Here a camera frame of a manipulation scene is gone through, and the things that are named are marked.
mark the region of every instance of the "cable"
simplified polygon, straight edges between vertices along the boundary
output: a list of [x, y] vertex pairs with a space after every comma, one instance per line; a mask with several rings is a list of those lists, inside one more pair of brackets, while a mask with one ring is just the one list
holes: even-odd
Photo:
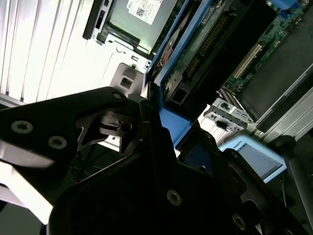
[[286, 201], [286, 194], [285, 194], [285, 174], [283, 173], [283, 181], [282, 181], [282, 191], [283, 191], [283, 197], [284, 197], [284, 204], [287, 208], [287, 201]]
[[76, 178], [77, 181], [81, 180], [82, 177], [84, 176], [84, 173], [86, 173], [86, 168], [87, 168], [88, 163], [89, 163], [89, 161], [93, 155], [95, 148], [96, 148], [96, 144], [93, 144], [91, 146], [91, 149], [89, 150], [89, 153], [88, 153], [86, 159], [85, 159], [85, 162], [84, 162], [85, 164], [82, 166], [82, 168], [80, 169], [80, 172], [78, 173], [78, 176]]

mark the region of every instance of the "white metal panel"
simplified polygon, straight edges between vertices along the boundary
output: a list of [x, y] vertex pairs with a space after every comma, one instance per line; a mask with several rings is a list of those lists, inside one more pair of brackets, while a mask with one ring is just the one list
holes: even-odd
[[10, 76], [10, 62], [11, 53], [14, 44], [14, 31], [15, 31], [15, 19], [17, 15], [18, 0], [2, 0], [1, 7], [6, 7], [6, 10], [2, 10], [1, 19], [5, 19], [3, 32], [1, 32], [1, 41], [5, 42], [5, 52], [2, 62], [2, 75], [1, 75], [1, 93], [6, 94], [8, 91], [8, 80]]
[[38, 12], [41, 14], [38, 14], [35, 22], [25, 74], [23, 94], [25, 103], [35, 102], [37, 99], [57, 8], [58, 0], [43, 0], [38, 3]]
[[38, 0], [20, 0], [17, 5], [9, 75], [9, 93], [15, 99], [22, 95], [37, 5]]

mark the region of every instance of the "blue plastic tab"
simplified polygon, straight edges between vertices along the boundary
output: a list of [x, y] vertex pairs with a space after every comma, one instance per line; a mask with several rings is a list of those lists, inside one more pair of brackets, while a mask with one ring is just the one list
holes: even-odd
[[152, 72], [151, 68], [154, 66], [155, 63], [157, 63], [160, 60], [161, 55], [162, 55], [162, 53], [163, 53], [163, 51], [164, 51], [168, 41], [170, 40], [171, 36], [173, 35], [174, 29], [176, 28], [176, 26], [180, 22], [180, 18], [182, 16], [183, 12], [185, 11], [185, 8], [187, 7], [188, 3], [189, 3], [189, 0], [186, 0], [184, 2], [183, 6], [181, 7], [181, 9], [180, 9], [180, 11], [178, 13], [178, 15], [176, 16], [176, 19], [174, 20], [174, 23], [172, 24], [172, 26], [168, 30], [168, 32], [167, 32], [167, 34], [166, 34], [166, 36], [165, 36], [161, 46], [157, 50], [156, 55], [153, 57], [153, 60], [152, 60], [152, 62], [150, 64], [149, 68], [147, 69], [147, 72], [144, 74], [144, 82], [145, 82], [144, 85], [146, 85], [148, 83], [148, 77], [151, 75], [151, 72]]
[[270, 0], [271, 3], [273, 3], [274, 6], [277, 6], [278, 8], [282, 10], [287, 10], [291, 8], [295, 3], [297, 3], [297, 0]]
[[165, 67], [161, 70], [160, 74], [157, 76], [155, 83], [159, 86], [163, 86], [166, 79], [168, 78], [173, 66], [175, 65], [176, 61], [180, 57], [181, 53], [187, 46], [190, 38], [200, 25], [204, 15], [206, 14], [207, 10], [211, 6], [212, 0], [203, 0], [198, 7], [197, 11], [195, 12], [192, 20], [190, 21], [189, 25], [187, 26], [186, 30], [184, 31], [182, 37], [180, 38], [179, 42], [177, 43], [171, 57], [169, 58], [168, 62], [166, 63]]
[[[181, 53], [183, 52], [184, 48], [186, 47], [188, 41], [190, 40], [191, 36], [196, 31], [197, 27], [201, 23], [205, 13], [209, 9], [211, 5], [212, 0], [203, 0], [200, 6], [198, 7], [197, 11], [195, 12], [191, 22], [189, 23], [188, 27], [186, 28], [185, 32], [183, 33], [181, 39], [179, 40], [177, 46], [175, 47], [168, 63], [165, 65], [165, 67], [162, 69], [160, 74], [155, 80], [155, 83], [158, 84], [160, 87], [160, 118], [162, 122], [162, 126], [167, 128], [170, 131], [171, 138], [173, 141], [174, 147], [176, 147], [179, 142], [182, 140], [182, 138], [187, 134], [187, 132], [190, 130], [192, 126], [192, 121], [184, 118], [183, 116], [177, 114], [176, 112], [172, 111], [171, 109], [168, 109], [165, 107], [164, 104], [164, 97], [163, 97], [163, 86], [168, 78], [171, 69], [173, 68], [174, 64], [180, 57]], [[164, 47], [166, 45], [167, 41], [164, 40], [162, 43], [162, 46], [160, 47], [160, 50], [158, 51], [158, 55], [162, 53], [164, 50]]]
[[170, 131], [173, 145], [176, 147], [190, 130], [192, 122], [166, 107], [162, 107], [159, 113], [162, 126]]

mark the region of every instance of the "drive label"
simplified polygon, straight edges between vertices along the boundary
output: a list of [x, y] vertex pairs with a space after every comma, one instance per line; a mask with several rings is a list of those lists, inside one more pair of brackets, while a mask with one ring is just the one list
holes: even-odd
[[163, 0], [128, 0], [128, 12], [142, 21], [152, 24]]

